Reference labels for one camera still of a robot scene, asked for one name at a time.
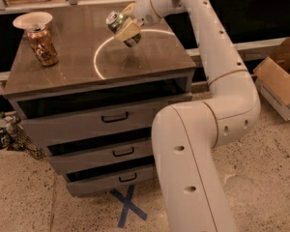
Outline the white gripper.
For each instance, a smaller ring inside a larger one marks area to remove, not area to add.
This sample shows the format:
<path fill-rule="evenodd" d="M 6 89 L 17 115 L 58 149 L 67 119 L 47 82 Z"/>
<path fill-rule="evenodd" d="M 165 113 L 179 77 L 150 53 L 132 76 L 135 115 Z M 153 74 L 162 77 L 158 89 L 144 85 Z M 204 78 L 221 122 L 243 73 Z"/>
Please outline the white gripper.
<path fill-rule="evenodd" d="M 138 43 L 141 39 L 141 26 L 135 19 L 143 25 L 154 25 L 161 20 L 161 17 L 154 9 L 152 0 L 135 0 L 134 4 L 128 4 L 122 10 L 122 13 L 128 17 L 128 19 L 124 22 L 115 36 L 123 43 Z"/>

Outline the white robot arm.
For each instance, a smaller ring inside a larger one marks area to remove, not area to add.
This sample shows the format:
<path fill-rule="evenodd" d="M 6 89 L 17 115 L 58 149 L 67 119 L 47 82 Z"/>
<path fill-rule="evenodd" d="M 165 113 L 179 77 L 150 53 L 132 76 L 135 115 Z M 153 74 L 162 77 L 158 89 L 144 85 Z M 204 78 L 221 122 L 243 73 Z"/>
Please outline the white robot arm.
<path fill-rule="evenodd" d="M 255 84 L 209 0 L 136 0 L 141 25 L 188 12 L 211 97 L 163 108 L 152 148 L 170 232 L 238 232 L 212 151 L 247 134 L 260 114 Z"/>

